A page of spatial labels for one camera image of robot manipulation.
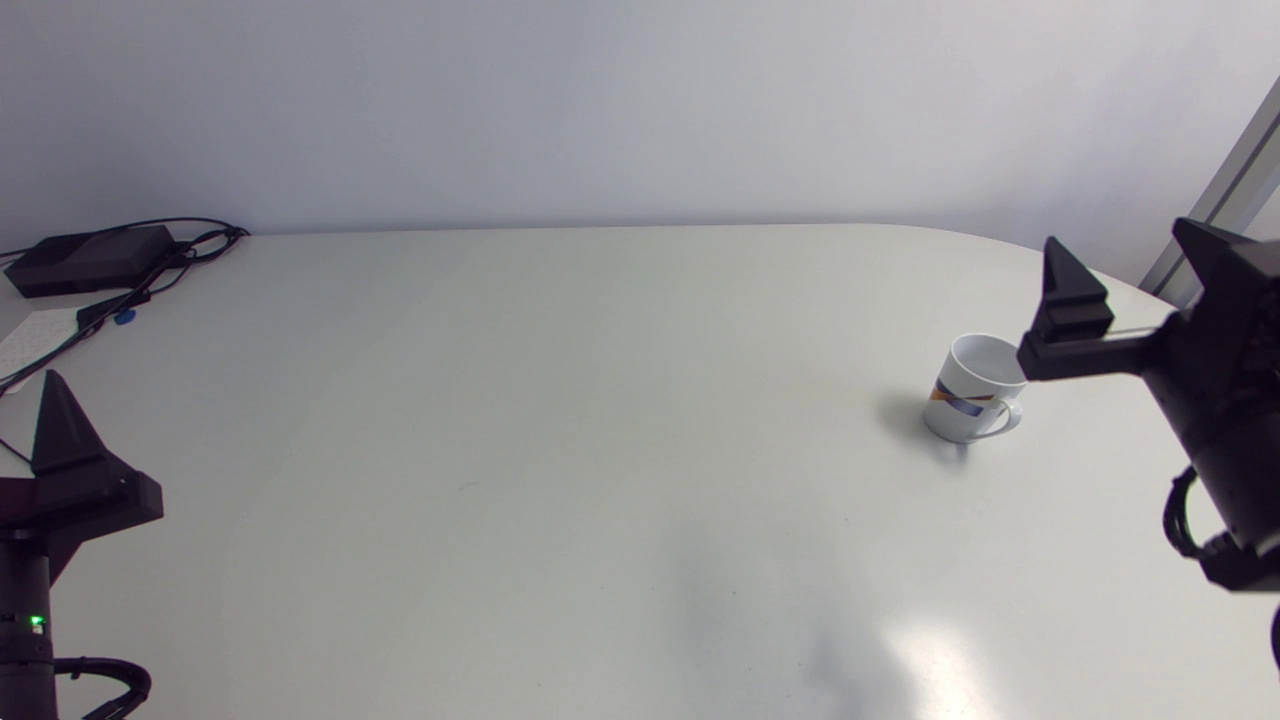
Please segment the power adapter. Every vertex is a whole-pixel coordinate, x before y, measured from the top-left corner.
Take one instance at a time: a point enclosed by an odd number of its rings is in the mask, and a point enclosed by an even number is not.
[[[4,272],[23,297],[134,288],[173,254],[164,225],[46,237]]]

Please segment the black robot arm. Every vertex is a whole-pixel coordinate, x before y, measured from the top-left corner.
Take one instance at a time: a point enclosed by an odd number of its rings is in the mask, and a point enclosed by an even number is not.
[[[1056,238],[1018,360],[1032,380],[1129,373],[1151,389],[1192,466],[1166,507],[1166,533],[1230,591],[1280,591],[1280,241],[1254,242],[1187,218],[1174,237],[1204,284],[1192,310],[1143,337],[1107,340],[1107,291]],[[1196,477],[1226,532],[1187,546],[1181,502]],[[1272,626],[1280,662],[1280,615]]]

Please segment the white table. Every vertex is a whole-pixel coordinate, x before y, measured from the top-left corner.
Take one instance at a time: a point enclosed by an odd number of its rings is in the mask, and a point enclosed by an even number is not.
[[[1274,717],[1275,601],[1165,544],[1138,379],[920,425],[1039,268],[890,225],[250,238],[56,364],[168,511],[72,561],[59,655],[147,666],[142,720]]]

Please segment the coffee mug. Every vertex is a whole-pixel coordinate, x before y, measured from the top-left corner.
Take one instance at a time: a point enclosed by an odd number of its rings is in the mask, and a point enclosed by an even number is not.
[[[989,334],[963,334],[951,343],[933,383],[924,424],[964,445],[1007,433],[1023,421],[1023,407],[1014,398],[1024,387],[1018,346]],[[1001,415],[1005,423],[992,430]]]

